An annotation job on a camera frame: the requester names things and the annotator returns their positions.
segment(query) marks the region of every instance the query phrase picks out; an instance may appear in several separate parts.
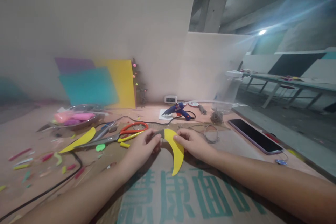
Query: red foam strip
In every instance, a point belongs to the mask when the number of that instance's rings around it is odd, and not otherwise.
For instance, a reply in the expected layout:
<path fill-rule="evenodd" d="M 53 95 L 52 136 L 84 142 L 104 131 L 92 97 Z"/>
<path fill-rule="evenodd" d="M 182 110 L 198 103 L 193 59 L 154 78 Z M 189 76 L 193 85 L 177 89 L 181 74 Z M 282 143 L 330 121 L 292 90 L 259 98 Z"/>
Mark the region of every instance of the red foam strip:
<path fill-rule="evenodd" d="M 12 156 L 8 159 L 8 161 L 13 161 L 14 159 L 18 158 L 19 156 L 21 156 L 22 154 L 25 154 L 26 152 L 30 151 L 31 148 L 26 149 L 24 151 L 21 151 L 20 153 L 16 154 L 15 156 Z"/>
<path fill-rule="evenodd" d="M 82 175 L 82 173 L 84 172 L 84 170 L 85 170 L 85 167 L 83 167 L 82 169 L 80 169 L 79 172 L 77 172 L 77 174 L 75 175 L 75 179 L 78 179 Z"/>

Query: smartphone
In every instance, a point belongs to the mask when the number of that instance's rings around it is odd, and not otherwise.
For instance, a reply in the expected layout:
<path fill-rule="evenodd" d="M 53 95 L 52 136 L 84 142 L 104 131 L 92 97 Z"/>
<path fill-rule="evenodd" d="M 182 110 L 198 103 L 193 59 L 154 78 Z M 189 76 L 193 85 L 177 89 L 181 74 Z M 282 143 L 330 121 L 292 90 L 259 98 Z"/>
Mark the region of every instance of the smartphone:
<path fill-rule="evenodd" d="M 266 135 L 259 132 L 242 119 L 229 120 L 229 124 L 231 124 L 265 154 L 273 155 L 283 151 L 283 148 L 280 145 L 276 144 L 272 139 L 268 138 Z"/>

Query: black cable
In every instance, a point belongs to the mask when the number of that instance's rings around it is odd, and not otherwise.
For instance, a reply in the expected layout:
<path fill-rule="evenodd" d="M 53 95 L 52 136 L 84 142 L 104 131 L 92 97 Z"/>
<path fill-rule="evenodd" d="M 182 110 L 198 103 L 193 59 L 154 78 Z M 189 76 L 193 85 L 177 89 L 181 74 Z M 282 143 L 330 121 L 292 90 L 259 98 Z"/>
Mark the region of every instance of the black cable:
<path fill-rule="evenodd" d="M 188 111 L 188 110 L 185 110 L 185 111 L 186 111 L 186 112 L 189 112 L 189 113 L 192 113 L 192 114 L 194 115 L 194 117 L 191 117 L 191 118 L 190 118 L 191 120 L 195 120 L 195 119 L 196 119 L 196 115 L 195 115 L 194 112 L 191 112 L 191 111 Z M 128 115 L 124 115 L 124 116 L 118 118 L 116 121 L 119 121 L 120 119 L 122 119 L 122 118 L 124 118 L 124 117 L 128 117 L 129 119 L 131 119 L 131 120 L 134 121 L 134 122 L 138 122 L 138 120 L 134 120 L 133 118 L 129 117 Z M 159 125 L 164 125 L 164 126 L 166 126 L 166 125 L 169 125 L 169 124 L 170 124 L 173 120 L 175 120 L 176 118 L 180 118 L 180 117 L 182 117 L 182 115 L 177 116 L 177 117 L 174 117 L 174 118 L 171 119 L 169 122 L 164 123 L 164 124 L 162 124 L 162 123 L 160 123 L 160 122 L 145 122 L 145 121 L 140 121 L 140 122 L 147 123 L 147 124 L 155 123 L 155 124 L 159 124 Z M 102 123 L 98 124 L 95 128 L 97 128 L 98 126 L 103 125 L 103 124 L 109 124 L 109 123 L 111 123 L 111 122 L 102 122 Z"/>
<path fill-rule="evenodd" d="M 69 175 L 68 177 L 66 177 L 65 179 L 63 179 L 61 182 L 57 183 L 56 185 L 54 185 L 53 187 L 49 188 L 48 190 L 44 191 L 43 193 L 37 195 L 35 198 L 32 198 L 31 200 L 27 201 L 26 203 L 22 204 L 21 206 L 15 208 L 14 210 L 12 210 L 11 212 L 9 212 L 8 214 L 6 214 L 5 216 L 3 216 L 0 219 L 0 222 L 2 222 L 3 220 L 5 220 L 7 217 L 9 217 L 10 215 L 12 215 L 13 213 L 19 211 L 20 209 L 24 208 L 25 206 L 29 205 L 30 203 L 34 202 L 35 200 L 41 198 L 42 196 L 46 195 L 47 193 L 51 192 L 52 190 L 54 190 L 56 187 L 62 185 L 64 182 L 66 182 L 67 180 L 69 180 L 70 178 L 72 178 L 77 172 L 79 172 L 80 169 L 82 169 L 83 167 L 83 163 L 81 161 L 81 159 L 76 155 L 76 153 L 70 151 L 70 153 L 75 157 L 75 159 L 77 160 L 77 162 L 79 163 L 79 168 L 72 173 L 71 175 Z"/>

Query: hot glue gun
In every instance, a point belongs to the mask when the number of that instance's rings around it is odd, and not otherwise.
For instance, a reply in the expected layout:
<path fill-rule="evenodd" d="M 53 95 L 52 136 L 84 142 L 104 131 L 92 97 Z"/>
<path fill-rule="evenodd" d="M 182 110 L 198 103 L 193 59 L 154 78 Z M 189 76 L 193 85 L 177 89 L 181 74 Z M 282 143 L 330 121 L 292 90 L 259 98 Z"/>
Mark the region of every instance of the hot glue gun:
<path fill-rule="evenodd" d="M 174 106 L 167 109 L 162 115 L 176 113 L 177 116 L 183 115 L 186 121 L 190 121 L 191 119 L 190 115 L 187 112 L 185 112 L 183 108 L 184 108 L 183 103 L 176 103 Z"/>

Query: scissors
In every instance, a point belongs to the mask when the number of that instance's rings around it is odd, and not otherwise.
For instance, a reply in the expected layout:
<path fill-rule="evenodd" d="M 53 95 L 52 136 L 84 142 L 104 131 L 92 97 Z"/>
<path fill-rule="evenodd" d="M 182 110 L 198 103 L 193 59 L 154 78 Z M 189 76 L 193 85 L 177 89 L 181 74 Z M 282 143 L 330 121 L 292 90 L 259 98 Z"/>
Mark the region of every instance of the scissors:
<path fill-rule="evenodd" d="M 127 130 L 128 128 L 134 126 L 134 125 L 143 125 L 145 128 L 144 129 L 133 129 L 133 130 Z M 130 145 L 127 143 L 124 143 L 127 140 L 130 140 L 134 137 L 136 137 L 137 135 L 140 135 L 143 131 L 148 129 L 148 124 L 145 122 L 134 122 L 132 124 L 127 125 L 126 127 L 122 128 L 120 133 L 110 136 L 108 138 L 104 138 L 98 141 L 94 141 L 94 142 L 89 142 L 87 144 L 83 144 L 83 145 L 78 145 L 75 147 L 75 149 L 77 148 L 82 148 L 82 147 L 90 147 L 90 146 L 95 146 L 95 145 L 100 145 L 100 144 L 109 144 L 112 142 L 118 142 L 120 143 L 121 147 L 125 147 L 125 148 L 129 148 Z M 125 135 L 125 134 L 131 134 L 130 136 L 127 136 L 125 138 L 120 138 L 120 136 Z"/>

